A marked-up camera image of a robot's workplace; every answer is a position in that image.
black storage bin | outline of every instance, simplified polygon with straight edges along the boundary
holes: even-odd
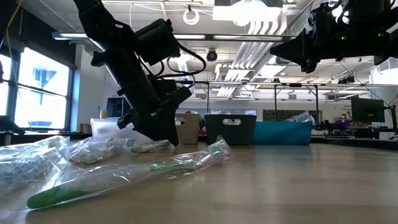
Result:
[[[213,144],[222,135],[229,145],[248,146],[253,142],[256,120],[253,115],[206,115],[207,144]]]

plastic bag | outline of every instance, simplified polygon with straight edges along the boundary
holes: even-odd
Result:
[[[66,139],[54,136],[32,144],[0,147],[0,195],[45,180],[60,161],[53,146]]]
[[[173,145],[169,142],[169,140],[163,140],[163,141],[156,141],[156,142],[150,142],[147,144],[142,144],[140,146],[133,146],[130,148],[131,153],[144,153],[144,152],[149,152],[149,151],[154,151],[154,150],[167,150],[167,149],[173,149]]]
[[[293,116],[285,121],[288,122],[301,122],[301,123],[306,123],[306,122],[312,122],[313,124],[315,124],[315,119],[313,118],[312,115],[310,115],[309,111],[306,111],[300,115],[297,116]]]
[[[66,160],[88,165],[128,151],[136,142],[136,138],[90,137],[76,143],[59,141],[57,149]]]
[[[96,167],[79,170],[79,178],[72,179],[51,189],[31,196],[29,208],[43,208],[58,203],[92,197],[123,185],[151,178],[169,178],[191,174],[217,162],[228,159],[231,149],[224,139],[208,146],[203,151],[181,154],[161,159],[151,164]]]

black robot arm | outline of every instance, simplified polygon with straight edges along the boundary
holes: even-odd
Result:
[[[175,112],[191,96],[187,87],[177,88],[174,80],[146,75],[140,59],[154,65],[168,57],[180,56],[171,22],[159,19],[134,33],[116,21],[100,0],[74,0],[87,36],[104,52],[95,52],[92,65],[106,65],[133,108],[118,121],[120,128],[133,123],[134,130],[157,141],[168,139],[178,145]]]
[[[342,6],[336,18],[332,10]],[[398,32],[387,32],[398,22],[398,7],[390,0],[339,0],[314,9],[308,23],[312,30],[294,40],[271,48],[271,54],[299,64],[303,72],[313,72],[322,59],[374,56],[375,65],[398,57]]]

metal frame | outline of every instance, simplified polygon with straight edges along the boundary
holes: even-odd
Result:
[[[7,57],[10,57],[8,48],[6,49],[4,46],[0,50],[0,54],[5,55]],[[70,67],[69,68],[69,76],[68,76],[68,91],[67,95],[63,96],[58,93],[54,93],[51,91],[43,90],[40,88],[36,88],[33,86],[28,86],[24,84],[18,83],[19,80],[19,70],[20,70],[20,65],[21,65],[21,53],[17,52],[15,50],[11,50],[12,54],[12,67],[11,67],[11,74],[10,74],[10,80],[5,80],[4,83],[7,83],[9,86],[8,90],[8,97],[7,97],[7,110],[6,114],[11,117],[12,121],[15,121],[15,116],[16,116],[16,106],[17,106],[17,100],[18,100],[18,88],[24,88],[26,90],[30,91],[35,91],[39,93],[44,93],[47,95],[52,95],[52,96],[61,96],[65,97],[67,101],[66,105],[66,111],[65,111],[65,124],[64,128],[62,129],[54,129],[54,128],[33,128],[35,131],[51,131],[51,130],[62,130],[62,131],[68,131],[70,130],[70,118],[71,118],[71,108],[72,108],[72,90],[73,90],[73,76],[74,76],[74,70],[72,70]]]
[[[177,83],[180,84],[192,84],[192,81],[177,81]],[[319,86],[347,86],[347,87],[398,87],[398,85],[372,85],[372,84],[325,84],[325,83],[249,83],[249,82],[208,82],[208,81],[196,81],[196,84],[206,84],[207,85],[207,112],[210,112],[210,100],[232,100],[232,98],[216,98],[216,99],[211,99],[210,98],[210,85],[273,85],[274,86],[274,103],[275,103],[275,120],[277,121],[278,115],[277,115],[277,95],[279,92],[277,92],[277,87],[282,86],[283,89],[287,86],[293,86],[293,87],[301,87],[305,86],[309,89],[310,86],[315,87],[315,92],[311,91],[315,95],[315,103],[317,107],[317,120],[315,121],[317,126],[320,124],[320,111],[319,111],[319,93],[318,93],[318,87]],[[237,100],[257,100],[259,101],[260,99],[237,99]]]

wooden table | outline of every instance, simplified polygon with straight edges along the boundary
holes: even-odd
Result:
[[[182,178],[42,210],[2,210],[0,223],[398,223],[394,151],[326,144],[233,151],[225,164]],[[142,154],[135,162],[168,156]]]

